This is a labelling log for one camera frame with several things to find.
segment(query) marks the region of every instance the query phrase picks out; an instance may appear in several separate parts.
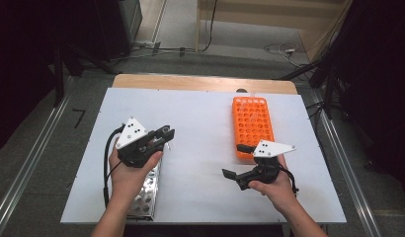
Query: desk leg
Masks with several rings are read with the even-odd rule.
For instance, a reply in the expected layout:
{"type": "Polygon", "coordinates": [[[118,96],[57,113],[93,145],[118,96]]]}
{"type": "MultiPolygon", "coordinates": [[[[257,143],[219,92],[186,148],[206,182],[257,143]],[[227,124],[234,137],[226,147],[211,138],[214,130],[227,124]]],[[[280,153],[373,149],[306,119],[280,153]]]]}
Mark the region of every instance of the desk leg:
{"type": "Polygon", "coordinates": [[[196,52],[199,51],[199,44],[200,44],[200,11],[201,11],[201,0],[197,3],[197,23],[196,23],[196,52]]]}

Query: gray floor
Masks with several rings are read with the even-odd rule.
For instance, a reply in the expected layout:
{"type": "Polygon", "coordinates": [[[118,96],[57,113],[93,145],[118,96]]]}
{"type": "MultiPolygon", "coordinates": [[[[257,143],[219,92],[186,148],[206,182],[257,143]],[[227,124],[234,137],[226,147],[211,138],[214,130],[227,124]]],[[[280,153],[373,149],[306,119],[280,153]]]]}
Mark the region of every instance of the gray floor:
{"type": "MultiPolygon", "coordinates": [[[[173,39],[171,42],[168,41],[168,38],[172,38],[169,31],[166,30],[168,27],[166,25],[169,25],[167,24],[169,22],[167,21],[168,17],[168,12],[165,12],[164,22],[158,35],[162,45],[166,43],[163,46],[188,46],[185,43],[181,44],[180,40],[183,38],[179,35],[176,35],[177,44],[173,44],[175,42],[173,39]]],[[[299,40],[297,35],[291,39],[285,38],[291,30],[284,30],[284,40],[280,40],[278,37],[278,29],[271,29],[271,31],[278,31],[275,34],[278,39],[277,41],[265,40],[267,44],[299,40]]],[[[218,38],[215,36],[218,35],[213,35],[213,48],[221,48],[221,44],[218,43],[218,38]]],[[[213,52],[207,51],[205,54],[186,54],[184,57],[180,57],[178,53],[167,53],[152,57],[124,59],[111,64],[115,69],[122,70],[124,73],[167,73],[257,79],[279,78],[294,69],[293,65],[284,61],[279,55],[276,58],[265,58],[262,53],[270,56],[263,51],[265,42],[262,41],[262,43],[257,44],[257,48],[261,50],[249,48],[248,45],[254,45],[252,42],[252,40],[251,43],[248,43],[244,39],[237,39],[231,44],[231,47],[225,47],[224,53],[217,53],[218,50],[214,50],[213,52]],[[251,56],[247,56],[248,51],[251,51],[251,56]]],[[[298,60],[298,63],[305,63],[302,57],[294,58],[294,60],[298,60]]],[[[75,87],[70,93],[71,97],[65,111],[2,236],[87,236],[91,233],[92,225],[63,225],[59,223],[59,220],[99,107],[106,89],[111,87],[114,77],[114,75],[105,74],[100,69],[89,69],[82,78],[74,78],[75,87]],[[86,110],[86,114],[77,128],[74,126],[80,115],[73,112],[73,109],[86,110]]],[[[303,75],[292,81],[297,85],[297,91],[305,104],[310,105],[313,103],[312,90],[306,86],[305,80],[306,77],[303,75]]],[[[53,96],[53,92],[51,92],[39,103],[5,147],[0,150],[0,201],[19,172],[51,113],[53,96]]],[[[338,134],[343,141],[347,156],[361,183],[369,205],[374,211],[382,235],[405,236],[405,196],[400,184],[386,174],[377,174],[364,169],[366,157],[358,130],[352,123],[343,121],[337,111],[334,111],[334,116],[338,134]]],[[[330,174],[335,188],[341,193],[339,198],[348,220],[346,224],[329,225],[329,234],[331,236],[365,236],[362,222],[359,219],[339,164],[335,160],[329,139],[321,123],[319,125],[319,137],[323,142],[330,163],[330,174]]]]}

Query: orange plastic rack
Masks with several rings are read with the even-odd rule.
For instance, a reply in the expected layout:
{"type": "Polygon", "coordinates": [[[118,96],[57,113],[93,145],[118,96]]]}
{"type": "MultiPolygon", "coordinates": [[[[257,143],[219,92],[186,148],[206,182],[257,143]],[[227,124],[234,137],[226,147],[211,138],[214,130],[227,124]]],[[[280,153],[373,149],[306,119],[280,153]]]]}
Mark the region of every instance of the orange plastic rack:
{"type": "MultiPolygon", "coordinates": [[[[233,123],[235,145],[257,146],[261,139],[274,140],[267,100],[260,97],[233,98],[233,123]]],[[[236,150],[241,159],[253,159],[252,154],[236,150]]]]}

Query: forearm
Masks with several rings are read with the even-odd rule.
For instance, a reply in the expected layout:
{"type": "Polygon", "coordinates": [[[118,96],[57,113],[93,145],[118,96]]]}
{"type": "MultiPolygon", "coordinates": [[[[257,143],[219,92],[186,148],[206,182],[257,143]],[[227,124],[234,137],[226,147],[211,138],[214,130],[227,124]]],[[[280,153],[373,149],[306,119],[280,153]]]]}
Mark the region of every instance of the forearm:
{"type": "Polygon", "coordinates": [[[112,197],[91,236],[122,236],[128,203],[112,197]]]}
{"type": "Polygon", "coordinates": [[[296,237],[307,236],[327,236],[325,232],[314,222],[314,220],[308,215],[300,203],[297,203],[287,209],[283,216],[288,221],[291,230],[296,237]]]}

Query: person's right hand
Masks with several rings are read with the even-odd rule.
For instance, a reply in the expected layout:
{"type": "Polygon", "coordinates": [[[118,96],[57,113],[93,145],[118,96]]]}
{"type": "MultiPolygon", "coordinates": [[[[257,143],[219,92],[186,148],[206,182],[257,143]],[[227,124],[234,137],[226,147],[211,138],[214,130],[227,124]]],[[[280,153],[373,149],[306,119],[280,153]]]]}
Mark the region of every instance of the person's right hand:
{"type": "MultiPolygon", "coordinates": [[[[278,158],[280,164],[287,169],[284,156],[279,155],[278,158]]],[[[249,183],[249,188],[267,196],[276,210],[280,213],[284,213],[295,204],[298,204],[298,201],[292,192],[289,177],[284,171],[280,171],[277,179],[270,184],[264,184],[260,181],[251,181],[249,183]]]]}

